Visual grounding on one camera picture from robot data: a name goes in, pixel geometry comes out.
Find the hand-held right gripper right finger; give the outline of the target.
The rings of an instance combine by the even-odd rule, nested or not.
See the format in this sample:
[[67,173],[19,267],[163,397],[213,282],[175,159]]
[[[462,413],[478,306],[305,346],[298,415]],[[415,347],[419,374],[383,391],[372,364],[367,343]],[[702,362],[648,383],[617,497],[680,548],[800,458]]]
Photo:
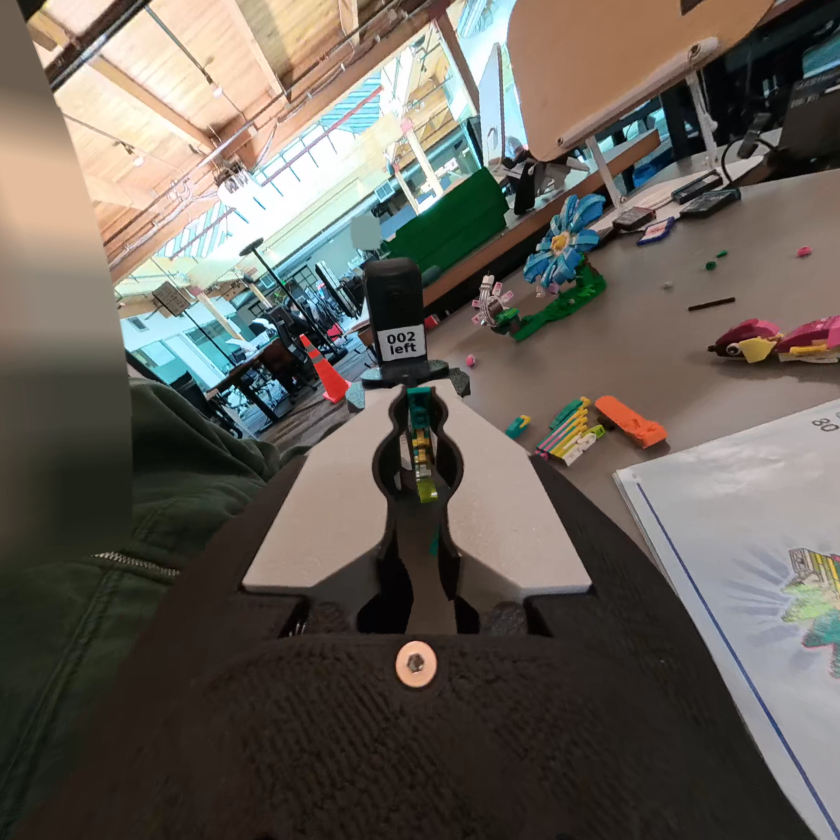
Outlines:
[[428,409],[443,491],[437,564],[457,630],[478,632],[504,603],[589,594],[592,578],[526,450],[452,385],[432,385]]

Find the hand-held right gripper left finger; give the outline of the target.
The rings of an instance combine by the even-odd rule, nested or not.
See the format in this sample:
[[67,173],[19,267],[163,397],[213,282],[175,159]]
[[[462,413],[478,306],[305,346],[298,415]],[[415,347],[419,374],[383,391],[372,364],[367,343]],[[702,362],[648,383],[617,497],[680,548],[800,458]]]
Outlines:
[[408,572],[394,505],[403,488],[406,388],[377,388],[313,446],[242,580],[251,595],[337,606],[362,632],[405,632]]

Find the teal yellow lego assembly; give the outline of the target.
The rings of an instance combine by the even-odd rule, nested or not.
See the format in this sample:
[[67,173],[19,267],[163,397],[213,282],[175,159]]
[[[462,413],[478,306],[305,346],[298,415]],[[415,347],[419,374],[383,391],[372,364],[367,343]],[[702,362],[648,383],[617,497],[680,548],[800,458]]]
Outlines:
[[406,391],[406,445],[413,487],[429,517],[429,554],[437,558],[439,547],[439,498],[436,478],[436,437],[432,430],[432,390],[416,386]]

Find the pink white lego flower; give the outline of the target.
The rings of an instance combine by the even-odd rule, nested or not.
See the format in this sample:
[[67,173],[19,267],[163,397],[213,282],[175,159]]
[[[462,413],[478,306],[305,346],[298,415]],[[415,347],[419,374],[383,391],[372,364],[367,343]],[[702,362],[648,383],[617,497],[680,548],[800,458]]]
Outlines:
[[512,335],[520,330],[522,325],[519,309],[511,305],[514,292],[505,290],[503,283],[496,281],[492,275],[484,275],[480,284],[478,297],[472,301],[476,310],[473,322],[486,327],[498,334]]

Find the striped lego wing assembly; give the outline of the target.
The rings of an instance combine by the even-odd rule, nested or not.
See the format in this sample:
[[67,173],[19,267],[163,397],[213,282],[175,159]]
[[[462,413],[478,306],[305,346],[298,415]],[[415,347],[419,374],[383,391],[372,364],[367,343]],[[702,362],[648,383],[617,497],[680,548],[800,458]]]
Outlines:
[[571,466],[595,445],[606,430],[601,423],[590,423],[592,401],[582,396],[568,403],[552,420],[549,433],[533,453],[543,460],[556,460]]

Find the orange lego piece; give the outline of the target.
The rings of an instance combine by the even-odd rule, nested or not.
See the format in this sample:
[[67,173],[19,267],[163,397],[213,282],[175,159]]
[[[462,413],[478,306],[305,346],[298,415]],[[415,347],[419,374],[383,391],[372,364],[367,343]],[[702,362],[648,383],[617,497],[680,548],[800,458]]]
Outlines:
[[604,395],[597,398],[594,407],[597,419],[605,431],[621,432],[641,449],[648,449],[667,441],[664,427],[639,415],[614,396]]

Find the blue lego flower model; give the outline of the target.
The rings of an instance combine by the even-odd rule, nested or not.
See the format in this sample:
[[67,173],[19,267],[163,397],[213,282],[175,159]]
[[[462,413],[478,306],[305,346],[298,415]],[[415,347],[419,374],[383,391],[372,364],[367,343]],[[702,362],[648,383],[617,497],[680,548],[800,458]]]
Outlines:
[[574,315],[598,298],[606,281],[590,262],[589,254],[601,238],[594,223],[602,217],[606,198],[598,193],[567,197],[549,223],[548,233],[523,267],[523,279],[537,292],[555,289],[553,299],[541,310],[518,315],[511,330],[516,342],[533,336],[543,327]]

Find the lego instruction booklet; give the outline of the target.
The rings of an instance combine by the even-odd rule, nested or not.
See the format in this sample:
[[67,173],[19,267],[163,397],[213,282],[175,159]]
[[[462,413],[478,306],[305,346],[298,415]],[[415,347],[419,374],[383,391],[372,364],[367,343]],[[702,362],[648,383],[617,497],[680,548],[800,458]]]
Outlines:
[[780,788],[839,838],[839,402],[613,475]]

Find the pink lego bird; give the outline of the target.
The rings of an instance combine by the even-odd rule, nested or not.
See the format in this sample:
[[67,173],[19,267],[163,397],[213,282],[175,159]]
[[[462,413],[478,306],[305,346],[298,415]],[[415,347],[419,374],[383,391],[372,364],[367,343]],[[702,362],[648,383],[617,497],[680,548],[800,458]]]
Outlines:
[[810,321],[787,332],[774,322],[749,319],[723,333],[708,345],[707,351],[719,358],[748,364],[765,361],[837,364],[839,316]]

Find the green sofa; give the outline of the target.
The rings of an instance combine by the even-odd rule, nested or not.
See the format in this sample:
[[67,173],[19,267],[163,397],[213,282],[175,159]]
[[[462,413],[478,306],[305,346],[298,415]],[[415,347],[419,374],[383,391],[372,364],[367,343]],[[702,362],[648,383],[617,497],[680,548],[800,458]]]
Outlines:
[[410,259],[421,272],[432,268],[445,272],[500,234],[508,210],[499,183],[483,167],[401,226],[384,242],[384,256]]

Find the orange traffic cone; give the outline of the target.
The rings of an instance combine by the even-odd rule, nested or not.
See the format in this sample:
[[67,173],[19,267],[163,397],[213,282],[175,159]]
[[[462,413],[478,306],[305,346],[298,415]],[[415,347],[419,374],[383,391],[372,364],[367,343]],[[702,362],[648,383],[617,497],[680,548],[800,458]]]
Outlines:
[[318,374],[318,378],[323,386],[324,399],[333,405],[344,401],[351,387],[351,383],[333,368],[331,363],[325,359],[322,352],[309,340],[306,334],[301,333],[299,340]]

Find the wooden office desk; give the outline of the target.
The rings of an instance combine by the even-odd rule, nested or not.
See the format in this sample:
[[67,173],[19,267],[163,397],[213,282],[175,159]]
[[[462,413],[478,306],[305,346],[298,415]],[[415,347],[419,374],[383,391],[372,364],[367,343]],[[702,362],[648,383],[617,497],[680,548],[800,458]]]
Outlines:
[[259,383],[265,379],[279,383],[293,402],[302,387],[317,390],[312,379],[313,373],[314,369],[310,363],[305,363],[282,339],[274,339],[258,350],[253,357],[236,365],[213,390],[219,395],[230,390],[238,391],[275,424],[284,415],[278,414],[275,408],[259,395]]

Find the green jacket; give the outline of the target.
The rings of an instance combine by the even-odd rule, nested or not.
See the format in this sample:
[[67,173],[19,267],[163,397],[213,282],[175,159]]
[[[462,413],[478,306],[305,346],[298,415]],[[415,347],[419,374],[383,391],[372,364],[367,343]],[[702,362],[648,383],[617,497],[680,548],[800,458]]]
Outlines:
[[2,568],[2,838],[71,771],[83,718],[190,560],[308,451],[236,438],[170,386],[129,383],[130,535]]

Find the long wooden table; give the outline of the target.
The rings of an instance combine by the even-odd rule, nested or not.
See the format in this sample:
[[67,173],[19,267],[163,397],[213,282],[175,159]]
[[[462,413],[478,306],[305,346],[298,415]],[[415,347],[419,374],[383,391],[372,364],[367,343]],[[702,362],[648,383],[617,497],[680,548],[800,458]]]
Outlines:
[[[660,137],[656,129],[641,133],[633,140],[620,143],[603,154],[609,174],[612,176],[622,174],[645,156],[655,152],[659,145]],[[449,292],[469,282],[473,276],[481,276],[492,263],[507,258],[514,250],[540,235],[553,216],[560,212],[567,196],[595,193],[603,186],[604,181],[598,170],[573,171],[565,178],[560,190],[548,196],[539,197],[535,207],[524,215],[511,217],[501,232],[490,237],[480,247],[444,271],[434,283],[424,288],[425,309],[430,309]]]

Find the black upright device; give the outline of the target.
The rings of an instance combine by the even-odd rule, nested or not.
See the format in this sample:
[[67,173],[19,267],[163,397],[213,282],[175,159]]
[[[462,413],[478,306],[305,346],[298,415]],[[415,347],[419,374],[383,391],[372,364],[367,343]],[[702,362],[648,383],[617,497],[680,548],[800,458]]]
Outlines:
[[545,173],[545,163],[538,161],[526,148],[520,149],[514,163],[515,165],[521,165],[513,205],[514,215],[520,217],[534,208],[539,184],[542,183]]

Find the black flat device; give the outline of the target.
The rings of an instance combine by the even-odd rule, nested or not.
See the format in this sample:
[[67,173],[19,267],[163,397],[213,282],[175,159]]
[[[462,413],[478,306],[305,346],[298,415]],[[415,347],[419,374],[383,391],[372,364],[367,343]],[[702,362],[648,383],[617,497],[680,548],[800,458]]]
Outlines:
[[679,219],[682,221],[707,219],[724,208],[740,202],[741,199],[741,190],[737,187],[709,191],[683,205],[679,210]]
[[697,177],[693,181],[687,182],[677,187],[671,193],[671,201],[677,205],[686,205],[700,196],[703,196],[711,191],[714,191],[723,185],[721,174],[717,170],[712,170]]

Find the plywood chair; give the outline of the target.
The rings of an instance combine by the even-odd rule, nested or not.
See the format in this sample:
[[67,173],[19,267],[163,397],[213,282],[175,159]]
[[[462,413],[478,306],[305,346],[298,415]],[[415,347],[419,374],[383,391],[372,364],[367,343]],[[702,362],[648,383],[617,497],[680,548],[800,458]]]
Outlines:
[[772,1],[518,1],[507,51],[532,155],[590,149],[615,207],[620,197],[595,136],[647,100],[687,81],[715,165],[715,123],[698,71],[746,38]]

